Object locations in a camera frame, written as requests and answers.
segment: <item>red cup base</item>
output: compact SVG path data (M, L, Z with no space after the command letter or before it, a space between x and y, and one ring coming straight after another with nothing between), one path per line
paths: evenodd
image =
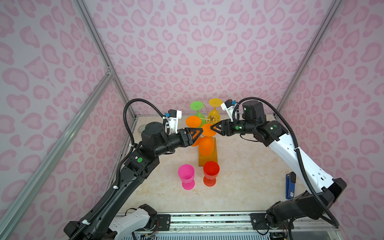
M216 184L216 178L209 180L208 178L204 177L203 181L204 181L204 184L208 187L213 187Z
M195 187L195 180L192 180L190 183L182 183L181 184L185 190L191 190Z

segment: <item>white cable tie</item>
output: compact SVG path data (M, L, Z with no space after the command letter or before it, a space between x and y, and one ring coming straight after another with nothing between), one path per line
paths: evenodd
M90 225L90 224L91 224L91 223L88 222L86 219L84 219L81 223L82 223L82 224L85 224L85 225Z

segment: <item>white round object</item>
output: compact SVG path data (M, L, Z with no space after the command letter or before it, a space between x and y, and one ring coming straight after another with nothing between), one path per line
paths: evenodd
M141 125L141 126L137 129L137 131L138 131L139 133L142 133L142 132L144 131L144 129L145 129L145 126L147 126L147 125L146 125L146 124Z

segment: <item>pink heart pattern wallpaper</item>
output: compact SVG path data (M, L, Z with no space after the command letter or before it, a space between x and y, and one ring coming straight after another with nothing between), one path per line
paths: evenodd
M345 240L384 239L383 1L347 0L284 106L301 148L347 189Z
M64 226L88 213L108 188L127 134L123 108L110 83L10 239L68 238Z
M0 6L2 217L106 68L71 0Z
M327 0L86 0L130 98L161 111L259 96L280 102ZM133 104L136 114L155 114Z

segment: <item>wooden block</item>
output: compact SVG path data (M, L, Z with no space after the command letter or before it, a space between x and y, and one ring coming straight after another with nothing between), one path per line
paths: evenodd
M216 146L216 138L214 137L214 151L211 155L204 156L199 153L199 167L204 166L206 162L214 161L217 162L217 146Z

